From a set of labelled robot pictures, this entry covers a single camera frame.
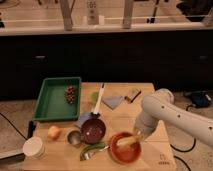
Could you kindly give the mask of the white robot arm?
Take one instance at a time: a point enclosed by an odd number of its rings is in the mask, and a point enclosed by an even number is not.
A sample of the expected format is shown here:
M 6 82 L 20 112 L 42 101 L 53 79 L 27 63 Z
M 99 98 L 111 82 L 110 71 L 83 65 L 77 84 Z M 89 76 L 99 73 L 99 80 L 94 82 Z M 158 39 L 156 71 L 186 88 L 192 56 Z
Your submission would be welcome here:
M 136 117 L 134 128 L 144 138 L 151 136 L 160 120 L 169 122 L 213 148 L 213 119 L 188 112 L 174 105 L 174 95 L 168 89 L 159 89 L 141 101 L 142 111 Z

